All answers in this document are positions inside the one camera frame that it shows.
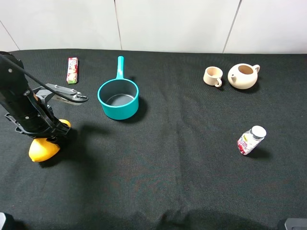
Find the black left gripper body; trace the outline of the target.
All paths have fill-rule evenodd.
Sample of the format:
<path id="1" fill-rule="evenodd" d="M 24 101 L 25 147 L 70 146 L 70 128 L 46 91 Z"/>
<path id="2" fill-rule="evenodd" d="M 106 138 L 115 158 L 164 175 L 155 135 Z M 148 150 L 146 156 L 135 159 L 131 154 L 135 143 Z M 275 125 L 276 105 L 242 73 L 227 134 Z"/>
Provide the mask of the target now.
<path id="1" fill-rule="evenodd" d="M 42 102 L 29 87 L 25 75 L 0 59 L 0 104 L 8 112 L 6 117 L 16 125 L 16 132 L 32 138 L 58 139 L 60 133 L 43 119 L 35 103 L 57 125 L 59 120 L 54 116 L 52 108 Z"/>

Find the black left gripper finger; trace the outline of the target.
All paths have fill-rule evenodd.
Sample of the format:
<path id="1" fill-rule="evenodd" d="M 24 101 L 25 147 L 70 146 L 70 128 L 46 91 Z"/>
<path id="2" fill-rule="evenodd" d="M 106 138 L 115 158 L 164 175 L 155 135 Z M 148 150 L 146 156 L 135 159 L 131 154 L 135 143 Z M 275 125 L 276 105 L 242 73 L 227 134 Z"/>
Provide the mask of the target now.
<path id="1" fill-rule="evenodd" d="M 64 144 L 68 140 L 71 123 L 69 121 L 59 121 L 51 136 L 51 142 L 55 144 Z"/>

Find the grey robot base corner left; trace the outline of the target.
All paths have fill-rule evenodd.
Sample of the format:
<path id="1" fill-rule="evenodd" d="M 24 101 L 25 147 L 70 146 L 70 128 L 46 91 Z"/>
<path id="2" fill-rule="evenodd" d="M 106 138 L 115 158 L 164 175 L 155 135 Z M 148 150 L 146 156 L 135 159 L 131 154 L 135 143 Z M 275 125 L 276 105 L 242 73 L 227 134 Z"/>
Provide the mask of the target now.
<path id="1" fill-rule="evenodd" d="M 0 230 L 4 230 L 5 229 L 5 225 L 6 225 L 6 215 L 4 213 L 0 213 Z"/>

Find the grey robot base corner right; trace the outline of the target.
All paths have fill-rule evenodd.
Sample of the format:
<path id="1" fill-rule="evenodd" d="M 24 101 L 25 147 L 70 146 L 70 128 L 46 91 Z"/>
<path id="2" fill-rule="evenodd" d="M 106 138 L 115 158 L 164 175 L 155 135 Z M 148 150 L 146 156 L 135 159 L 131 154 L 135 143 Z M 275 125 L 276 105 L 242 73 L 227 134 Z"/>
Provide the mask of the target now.
<path id="1" fill-rule="evenodd" d="M 307 230 L 306 218 L 288 218 L 284 227 L 286 230 Z"/>

